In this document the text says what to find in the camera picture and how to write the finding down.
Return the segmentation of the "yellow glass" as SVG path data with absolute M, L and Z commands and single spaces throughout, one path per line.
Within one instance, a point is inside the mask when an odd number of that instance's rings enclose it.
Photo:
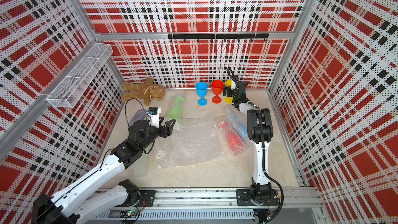
M 224 89 L 223 89 L 223 96 L 225 96 L 224 102 L 226 104 L 232 104 L 232 102 L 233 102 L 233 89 L 231 87 L 232 87 L 232 81 L 227 80 L 225 82 Z

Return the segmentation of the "red wine glass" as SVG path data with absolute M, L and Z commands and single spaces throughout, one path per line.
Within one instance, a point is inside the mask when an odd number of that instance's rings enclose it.
M 222 98 L 219 96 L 222 94 L 224 88 L 224 83 L 220 80 L 215 80 L 211 83 L 211 90 L 213 94 L 215 95 L 212 98 L 212 102 L 215 104 L 219 104 L 222 101 Z

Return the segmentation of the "blue wine glass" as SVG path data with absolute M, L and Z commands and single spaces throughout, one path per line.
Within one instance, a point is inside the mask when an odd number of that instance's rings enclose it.
M 205 96 L 207 94 L 207 84 L 204 82 L 199 82 L 195 85 L 196 93 L 200 97 L 198 100 L 199 106 L 205 106 L 207 104 L 207 100 L 205 99 Z

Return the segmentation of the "pink red glass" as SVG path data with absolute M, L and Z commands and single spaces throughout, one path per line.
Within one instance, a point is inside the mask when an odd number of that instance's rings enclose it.
M 226 139 L 227 145 L 232 155 L 240 156 L 246 150 L 246 145 L 244 144 L 240 136 L 236 133 L 236 131 L 233 129 L 226 116 L 221 115 L 216 117 L 215 124 L 217 129 Z

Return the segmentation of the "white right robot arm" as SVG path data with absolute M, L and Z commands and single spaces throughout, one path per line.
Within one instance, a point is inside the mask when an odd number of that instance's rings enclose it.
M 223 95 L 232 98 L 232 106 L 246 116 L 246 137 L 254 144 L 254 172 L 249 189 L 249 201 L 254 205 L 273 203 L 278 208 L 284 204 L 280 183 L 268 174 L 268 150 L 274 135 L 271 113 L 259 108 L 246 95 L 247 83 L 228 80 Z

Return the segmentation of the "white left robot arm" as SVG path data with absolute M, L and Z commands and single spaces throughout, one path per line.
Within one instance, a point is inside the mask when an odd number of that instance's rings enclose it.
M 113 148 L 98 166 L 52 196 L 39 196 L 33 203 L 31 222 L 84 224 L 112 207 L 144 203 L 145 198 L 139 188 L 128 179 L 101 195 L 94 198 L 91 195 L 136 162 L 157 138 L 171 136 L 175 123 L 172 119 L 156 127 L 147 120 L 136 121 L 129 127 L 128 137 Z

